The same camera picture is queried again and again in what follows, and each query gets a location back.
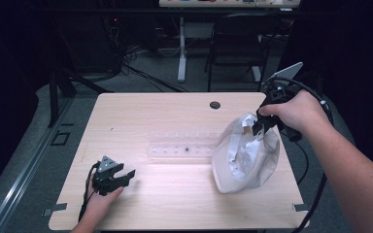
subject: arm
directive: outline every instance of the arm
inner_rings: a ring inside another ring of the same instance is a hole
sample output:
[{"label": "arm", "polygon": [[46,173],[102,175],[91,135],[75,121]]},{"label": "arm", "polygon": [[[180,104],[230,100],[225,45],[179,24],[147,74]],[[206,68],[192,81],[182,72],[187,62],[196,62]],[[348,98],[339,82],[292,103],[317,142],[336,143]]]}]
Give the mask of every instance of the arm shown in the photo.
[{"label": "arm", "polygon": [[99,195],[98,193],[94,193],[94,189],[92,187],[92,178],[90,178],[89,182],[89,190],[87,193],[87,197],[92,194],[90,197],[86,211],[81,219],[80,222],[72,229],[71,232],[94,232],[96,226],[101,222],[104,216],[108,213],[112,203],[117,199],[120,194],[123,192],[123,187],[117,188],[115,191],[108,193],[106,196]]},{"label": "arm", "polygon": [[300,91],[287,103],[259,112],[279,116],[304,135],[354,231],[373,232],[373,162],[332,127],[318,101]]}]

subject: white desk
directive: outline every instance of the white desk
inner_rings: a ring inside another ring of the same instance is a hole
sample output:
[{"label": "white desk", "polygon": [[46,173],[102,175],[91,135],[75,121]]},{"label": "white desk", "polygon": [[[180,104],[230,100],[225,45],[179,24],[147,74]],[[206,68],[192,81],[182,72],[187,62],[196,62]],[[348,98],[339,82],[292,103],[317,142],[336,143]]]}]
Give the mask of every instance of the white desk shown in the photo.
[{"label": "white desk", "polygon": [[[281,144],[276,171],[261,187],[219,193],[211,157],[149,156],[149,135],[165,132],[221,133],[234,118],[253,112],[262,93],[109,93],[94,106],[54,212],[52,230],[72,229],[83,202],[85,179],[92,164],[107,155],[136,169],[99,225],[102,230],[192,230],[296,228],[305,213],[296,181]],[[210,108],[218,101],[220,108]]]}]

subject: hand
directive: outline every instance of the hand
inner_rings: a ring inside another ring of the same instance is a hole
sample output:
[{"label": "hand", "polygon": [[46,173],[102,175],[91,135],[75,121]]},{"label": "hand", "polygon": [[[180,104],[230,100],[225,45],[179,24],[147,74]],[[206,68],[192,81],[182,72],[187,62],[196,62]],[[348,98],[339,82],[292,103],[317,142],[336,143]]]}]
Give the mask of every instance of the hand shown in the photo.
[{"label": "hand", "polygon": [[299,91],[284,104],[266,105],[259,109],[259,113],[263,116],[278,116],[285,125],[302,134],[312,125],[330,125],[318,100],[305,90]]},{"label": "hand", "polygon": [[102,196],[99,193],[94,192],[94,188],[92,187],[92,179],[93,175],[89,181],[89,188],[86,197],[86,200],[89,199],[89,201],[87,203],[85,212],[100,216],[100,219],[102,219],[106,213],[108,213],[112,203],[123,192],[123,187],[119,187],[115,191],[108,193],[106,196]]},{"label": "hand", "polygon": [[94,192],[92,187],[93,175],[89,180],[89,187],[86,200],[86,211],[81,221],[74,227],[72,232],[93,232],[96,226],[101,222],[104,216],[108,213],[112,203],[123,192],[123,187],[117,188],[115,191],[102,196]]}]

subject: white plastic bag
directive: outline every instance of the white plastic bag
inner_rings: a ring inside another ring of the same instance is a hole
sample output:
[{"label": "white plastic bag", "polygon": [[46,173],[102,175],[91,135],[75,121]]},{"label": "white plastic bag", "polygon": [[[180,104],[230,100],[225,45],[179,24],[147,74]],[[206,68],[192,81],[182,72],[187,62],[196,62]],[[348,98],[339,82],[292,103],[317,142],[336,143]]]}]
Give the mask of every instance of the white plastic bag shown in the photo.
[{"label": "white plastic bag", "polygon": [[278,136],[271,129],[257,140],[252,132],[255,121],[256,116],[252,114],[233,120],[214,149],[213,173],[222,193],[259,187],[277,167],[280,154]]}]

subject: chair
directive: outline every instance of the chair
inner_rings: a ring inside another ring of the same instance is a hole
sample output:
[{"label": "chair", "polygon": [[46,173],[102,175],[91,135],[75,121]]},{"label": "chair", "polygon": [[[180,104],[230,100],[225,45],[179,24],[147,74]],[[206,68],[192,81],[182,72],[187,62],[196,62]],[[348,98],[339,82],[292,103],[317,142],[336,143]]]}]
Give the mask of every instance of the chair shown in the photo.
[{"label": "chair", "polygon": [[[280,29],[280,19],[275,16],[232,14],[221,17],[213,27],[210,51],[205,64],[208,70],[208,92],[211,91],[212,69],[215,66],[262,67],[257,91],[268,61],[270,44]],[[260,42],[261,35],[268,35],[266,43]]]}]

